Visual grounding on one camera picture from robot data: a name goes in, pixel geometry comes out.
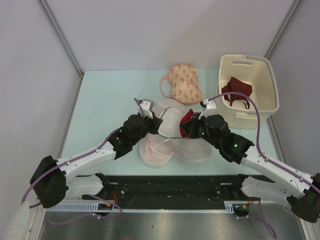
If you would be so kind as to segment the grey trimmed mesh laundry bag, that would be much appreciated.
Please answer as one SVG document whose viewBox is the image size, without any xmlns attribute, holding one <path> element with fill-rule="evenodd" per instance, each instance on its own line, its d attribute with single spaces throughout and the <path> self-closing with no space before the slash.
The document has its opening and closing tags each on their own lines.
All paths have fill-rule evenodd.
<svg viewBox="0 0 320 240">
<path fill-rule="evenodd" d="M 213 154 L 212 146 L 201 138 L 187 138 L 180 133 L 180 120 L 184 113 L 173 106 L 166 108 L 161 114 L 162 123 L 158 133 L 167 138 L 177 151 L 177 159 L 185 163 L 200 163 L 208 160 Z"/>
</svg>

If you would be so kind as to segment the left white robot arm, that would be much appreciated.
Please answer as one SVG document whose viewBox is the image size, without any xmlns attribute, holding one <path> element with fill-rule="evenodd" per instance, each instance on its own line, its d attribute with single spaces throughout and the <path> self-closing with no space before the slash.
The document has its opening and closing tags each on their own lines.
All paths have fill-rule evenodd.
<svg viewBox="0 0 320 240">
<path fill-rule="evenodd" d="M 133 150 L 147 134 L 157 134 L 163 119 L 133 114 L 113 130 L 105 140 L 90 150 L 67 158 L 44 157 L 29 183 L 40 204 L 49 209 L 59 204 L 71 189 L 69 183 L 78 174 L 104 162 L 117 160 Z"/>
</svg>

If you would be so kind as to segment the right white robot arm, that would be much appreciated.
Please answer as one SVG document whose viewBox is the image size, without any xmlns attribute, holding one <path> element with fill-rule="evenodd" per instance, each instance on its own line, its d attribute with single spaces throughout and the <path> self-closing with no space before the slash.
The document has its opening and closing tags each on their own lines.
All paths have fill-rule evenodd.
<svg viewBox="0 0 320 240">
<path fill-rule="evenodd" d="M 201 138 L 215 147 L 223 159 L 249 167 L 280 185 L 284 202 L 299 218 L 316 223 L 320 218 L 320 175 L 298 171 L 266 156 L 257 144 L 231 132 L 219 114 L 202 116 L 190 110 L 179 123 L 180 133 L 189 139 Z"/>
</svg>

